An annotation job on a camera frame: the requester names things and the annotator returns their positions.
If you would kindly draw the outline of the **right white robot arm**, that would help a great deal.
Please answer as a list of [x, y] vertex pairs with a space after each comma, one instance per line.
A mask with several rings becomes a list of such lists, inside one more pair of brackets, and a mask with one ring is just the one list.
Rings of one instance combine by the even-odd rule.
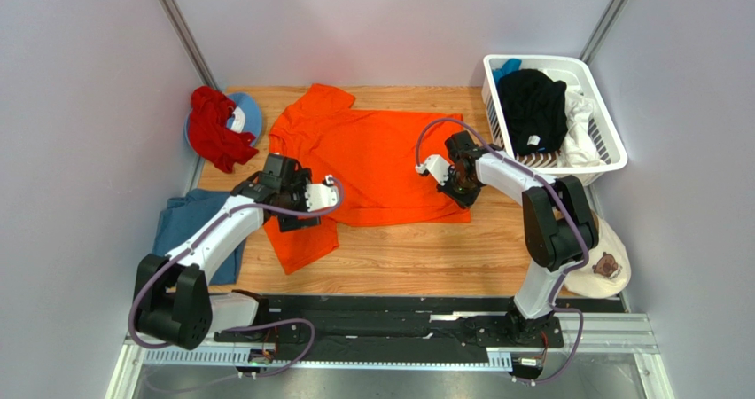
[[543, 331], [555, 312], [566, 275], [588, 261], [599, 239], [583, 185], [575, 176], [553, 177], [479, 145], [467, 131], [445, 142], [447, 156], [427, 157], [416, 170], [431, 176], [439, 192], [471, 207], [487, 186], [522, 208], [531, 262], [507, 312], [506, 332], [522, 341]]

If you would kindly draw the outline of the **orange t shirt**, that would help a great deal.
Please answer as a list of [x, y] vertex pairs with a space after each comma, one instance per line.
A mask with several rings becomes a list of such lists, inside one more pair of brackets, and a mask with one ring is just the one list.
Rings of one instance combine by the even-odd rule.
[[281, 232], [264, 230], [285, 274], [292, 274], [339, 246], [338, 226], [374, 227], [405, 223], [467, 223], [469, 211], [438, 192], [416, 172], [416, 151], [442, 154], [445, 141], [461, 131], [462, 115], [355, 109], [355, 97], [314, 84], [278, 116], [269, 150], [294, 158], [315, 180], [333, 175], [344, 187], [340, 208], [320, 224]]

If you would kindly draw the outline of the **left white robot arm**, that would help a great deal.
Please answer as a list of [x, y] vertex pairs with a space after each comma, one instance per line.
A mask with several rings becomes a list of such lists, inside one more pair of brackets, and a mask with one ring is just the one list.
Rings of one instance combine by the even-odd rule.
[[237, 184], [220, 209], [166, 255], [138, 264], [128, 334], [139, 346], [197, 348], [208, 335], [253, 329], [261, 300], [253, 293], [210, 293], [209, 282], [241, 242], [272, 218], [281, 231], [316, 226], [344, 198], [342, 183], [321, 182], [294, 158], [271, 154]]

